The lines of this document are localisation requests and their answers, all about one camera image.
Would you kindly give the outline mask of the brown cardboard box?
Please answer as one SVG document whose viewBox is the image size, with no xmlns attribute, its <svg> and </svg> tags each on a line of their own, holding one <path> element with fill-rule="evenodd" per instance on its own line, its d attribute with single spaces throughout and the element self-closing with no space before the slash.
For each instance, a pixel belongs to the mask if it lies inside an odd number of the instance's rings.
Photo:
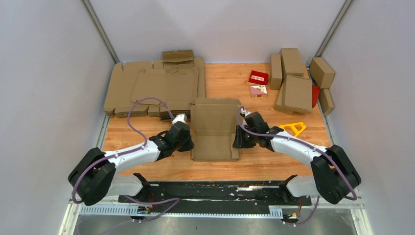
<svg viewBox="0 0 415 235">
<path fill-rule="evenodd" d="M 190 110 L 195 162 L 236 162 L 239 150 L 234 148 L 237 98 L 197 98 Z"/>
</svg>

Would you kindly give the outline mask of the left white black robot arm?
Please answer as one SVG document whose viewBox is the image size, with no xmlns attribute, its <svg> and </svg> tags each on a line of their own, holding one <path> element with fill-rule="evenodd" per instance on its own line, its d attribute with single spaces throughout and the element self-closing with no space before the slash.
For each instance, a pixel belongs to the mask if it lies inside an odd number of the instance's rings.
<svg viewBox="0 0 415 235">
<path fill-rule="evenodd" d="M 145 202 L 150 189 L 143 177 L 140 174 L 120 176 L 119 173 L 137 165 L 160 161 L 175 151 L 189 151 L 193 146 L 190 127 L 178 121 L 168 131 L 131 147 L 107 152 L 92 148 L 68 176 L 73 186 L 72 200 L 91 206 L 107 196 L 124 195 Z"/>
</svg>

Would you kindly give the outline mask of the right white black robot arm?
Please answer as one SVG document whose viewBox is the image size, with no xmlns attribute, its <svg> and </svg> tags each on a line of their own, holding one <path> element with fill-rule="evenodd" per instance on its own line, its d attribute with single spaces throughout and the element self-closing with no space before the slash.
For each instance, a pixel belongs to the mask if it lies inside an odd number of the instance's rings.
<svg viewBox="0 0 415 235">
<path fill-rule="evenodd" d="M 340 146 L 311 144 L 282 128 L 271 128 L 260 113 L 246 111 L 244 107 L 236 112 L 236 120 L 234 148 L 259 145 L 292 157 L 312 170 L 312 176 L 292 175 L 283 181 L 279 191 L 283 203 L 290 205 L 302 196 L 320 196 L 331 204 L 358 199 L 355 188 L 361 184 L 361 177 Z"/>
</svg>

